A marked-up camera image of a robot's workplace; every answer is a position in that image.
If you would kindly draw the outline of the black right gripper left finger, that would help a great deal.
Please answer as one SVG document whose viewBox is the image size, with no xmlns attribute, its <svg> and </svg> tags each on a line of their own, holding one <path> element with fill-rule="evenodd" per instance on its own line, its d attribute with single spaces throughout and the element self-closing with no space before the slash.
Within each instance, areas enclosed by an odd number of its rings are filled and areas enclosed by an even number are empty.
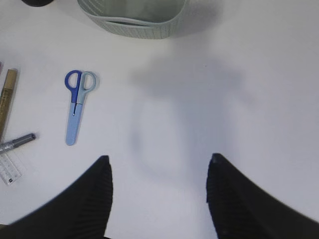
<svg viewBox="0 0 319 239">
<path fill-rule="evenodd" d="M 74 183 L 5 226 L 2 239 L 104 239 L 113 202 L 109 157 L 99 157 Z"/>
</svg>

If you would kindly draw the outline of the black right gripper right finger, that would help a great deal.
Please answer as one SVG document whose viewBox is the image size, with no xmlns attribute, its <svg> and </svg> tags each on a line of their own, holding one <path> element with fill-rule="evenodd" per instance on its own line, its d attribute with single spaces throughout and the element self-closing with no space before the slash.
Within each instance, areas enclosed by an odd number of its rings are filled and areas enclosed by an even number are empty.
<svg viewBox="0 0 319 239">
<path fill-rule="evenodd" d="M 317 239 L 319 224 L 268 194 L 222 154 L 208 166 L 206 201 L 219 239 Z"/>
</svg>

